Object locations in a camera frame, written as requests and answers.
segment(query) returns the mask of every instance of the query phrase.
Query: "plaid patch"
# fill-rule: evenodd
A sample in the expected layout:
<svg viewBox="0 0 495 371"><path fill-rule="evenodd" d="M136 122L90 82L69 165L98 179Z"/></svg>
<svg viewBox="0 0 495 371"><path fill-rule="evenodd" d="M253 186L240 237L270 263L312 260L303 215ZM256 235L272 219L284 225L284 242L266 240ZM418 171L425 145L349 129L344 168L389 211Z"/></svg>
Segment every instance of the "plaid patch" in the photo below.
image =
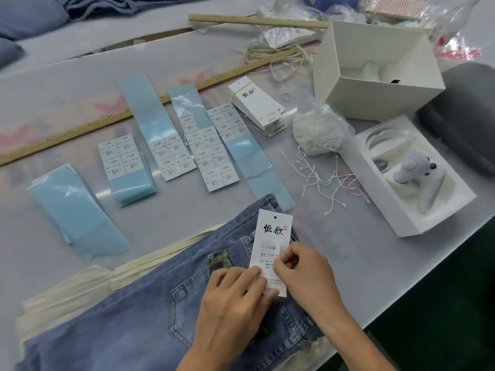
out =
<svg viewBox="0 0 495 371"><path fill-rule="evenodd" d="M208 264L210 266L210 275L217 269L231 268L232 264L230 264L227 249L208 255Z"/></svg>

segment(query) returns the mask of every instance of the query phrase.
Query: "table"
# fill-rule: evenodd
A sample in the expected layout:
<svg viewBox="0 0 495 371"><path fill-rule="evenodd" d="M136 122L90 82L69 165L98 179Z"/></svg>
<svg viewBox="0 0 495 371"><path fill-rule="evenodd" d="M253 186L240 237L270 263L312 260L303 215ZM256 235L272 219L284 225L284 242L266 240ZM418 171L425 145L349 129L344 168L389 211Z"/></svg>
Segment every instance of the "table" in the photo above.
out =
<svg viewBox="0 0 495 371"><path fill-rule="evenodd" d="M487 30L495 22L488 0L475 19ZM190 32L75 60L0 77L0 148L13 148L30 138L64 130L90 121L104 112L122 108L117 81L147 74L157 89L190 80L200 80L241 64L237 50L258 34L256 27L217 26L206 35ZM486 62L495 55L482 56ZM297 74L278 84L267 73L250 77L275 99L282 93L292 96L284 103L294 114L298 101L312 93L309 73ZM207 109L228 99L227 85L203 91ZM173 108L166 107L178 130ZM368 124L354 124L357 130ZM364 327L380 315L438 263L495 214L495 181L467 167L437 141L434 146L463 177L478 198L457 214L417 236L399 239L374 204L367 204L346 192L337 199L347 207L334 207L314 187L301 197L304 179L294 171L279 150L294 163L297 144L290 128L273 138L256 130L260 143L297 206L291 211L301 241L324 253L334 267L343 300ZM132 133L152 168L157 195L121 209L112 199L97 144ZM309 158L321 176L335 169L335 157ZM17 360L13 320L20 302L79 272L87 264L68 247L59 231L27 195L30 181L64 163L71 163L96 194L100 204L133 248L125 254L93 260L115 268L142 255L171 245L212 225L230 220L255 200L247 182L208 194L196 170L165 183L152 162L149 149L133 119L94 132L72 142L0 168L0 369L11 369ZM339 173L348 172L340 161ZM176 208L186 208L178 213ZM308 369L316 369L332 355L314 359Z"/></svg>
<svg viewBox="0 0 495 371"><path fill-rule="evenodd" d="M77 57L122 41L189 27L189 13L250 15L274 0L202 0L152 9L132 17L93 18L20 41L21 60L0 70L13 73Z"/></svg>

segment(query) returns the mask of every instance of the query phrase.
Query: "blue clothing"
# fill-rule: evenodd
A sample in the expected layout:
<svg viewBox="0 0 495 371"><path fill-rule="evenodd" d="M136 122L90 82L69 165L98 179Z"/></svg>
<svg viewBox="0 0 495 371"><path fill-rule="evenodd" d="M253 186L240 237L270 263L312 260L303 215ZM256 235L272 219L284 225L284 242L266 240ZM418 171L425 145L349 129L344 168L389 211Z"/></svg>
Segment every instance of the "blue clothing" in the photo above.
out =
<svg viewBox="0 0 495 371"><path fill-rule="evenodd" d="M135 14L139 11L195 0L56 0L72 21L80 21L90 15L102 13Z"/></svg>
<svg viewBox="0 0 495 371"><path fill-rule="evenodd" d="M55 0L0 0L0 37L5 39L40 35L68 19L64 8Z"/></svg>
<svg viewBox="0 0 495 371"><path fill-rule="evenodd" d="M249 266L259 209L282 212L273 194L256 201L208 237L77 318L25 342L25 358L16 370L175 370L193 342L212 271ZM291 236L297 240L293 229ZM321 336L291 297L279 298L232 369L273 369L301 345Z"/></svg>
<svg viewBox="0 0 495 371"><path fill-rule="evenodd" d="M10 64L24 55L24 49L13 41L0 37L0 68Z"/></svg>

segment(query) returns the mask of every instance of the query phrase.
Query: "right hand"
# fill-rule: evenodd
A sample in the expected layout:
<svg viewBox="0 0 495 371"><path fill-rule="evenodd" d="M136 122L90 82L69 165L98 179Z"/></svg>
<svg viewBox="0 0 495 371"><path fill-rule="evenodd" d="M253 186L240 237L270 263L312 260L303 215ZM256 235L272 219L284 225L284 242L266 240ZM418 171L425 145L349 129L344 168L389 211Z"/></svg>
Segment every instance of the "right hand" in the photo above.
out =
<svg viewBox="0 0 495 371"><path fill-rule="evenodd" d="M317 324L327 318L338 323L350 317L332 268L318 251L293 242L275 259L274 269L296 302Z"/></svg>

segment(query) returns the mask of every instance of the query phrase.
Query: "white cardboard box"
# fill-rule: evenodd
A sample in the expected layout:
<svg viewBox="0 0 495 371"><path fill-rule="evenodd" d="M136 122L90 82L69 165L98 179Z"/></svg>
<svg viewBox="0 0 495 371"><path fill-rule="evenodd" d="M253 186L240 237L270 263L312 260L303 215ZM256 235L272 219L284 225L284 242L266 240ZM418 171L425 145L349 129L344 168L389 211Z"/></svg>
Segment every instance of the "white cardboard box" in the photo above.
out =
<svg viewBox="0 0 495 371"><path fill-rule="evenodd" d="M344 117L380 122L415 112L445 90L421 30L340 21L323 37L313 80L315 97Z"/></svg>
<svg viewBox="0 0 495 371"><path fill-rule="evenodd" d="M464 180L406 116L356 135L353 147L341 153L343 160L399 237L424 233L476 198ZM431 162L447 170L436 201L426 214L417 208L421 188L413 182L398 184L393 180L393 173L399 170L411 148L421 151ZM387 172L380 173L373 162L377 159L389 162Z"/></svg>

